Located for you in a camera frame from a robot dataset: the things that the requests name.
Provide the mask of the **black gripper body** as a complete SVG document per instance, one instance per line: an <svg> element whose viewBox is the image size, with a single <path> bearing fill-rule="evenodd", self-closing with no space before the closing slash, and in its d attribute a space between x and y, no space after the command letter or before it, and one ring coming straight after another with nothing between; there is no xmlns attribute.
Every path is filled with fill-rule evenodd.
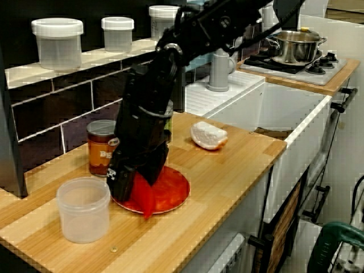
<svg viewBox="0 0 364 273"><path fill-rule="evenodd" d="M166 128L173 115L173 102L168 101L166 111L148 111L125 99L119 108L115 135L119 145L113 152L110 165L120 168L138 168L148 155L162 143L169 142L171 131Z"/></svg>

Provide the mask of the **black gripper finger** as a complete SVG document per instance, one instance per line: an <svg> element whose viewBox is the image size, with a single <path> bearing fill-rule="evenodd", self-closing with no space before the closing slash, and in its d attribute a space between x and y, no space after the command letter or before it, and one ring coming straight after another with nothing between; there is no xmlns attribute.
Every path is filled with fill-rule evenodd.
<svg viewBox="0 0 364 273"><path fill-rule="evenodd" d="M112 164L106 174L106 182L109 186L113 199L124 202L128 201L134 185L136 169L128 166L117 168Z"/></svg>
<svg viewBox="0 0 364 273"><path fill-rule="evenodd" d="M162 143L147 157L144 165L138 167L137 172L153 186L157 181L168 155L168 144Z"/></svg>

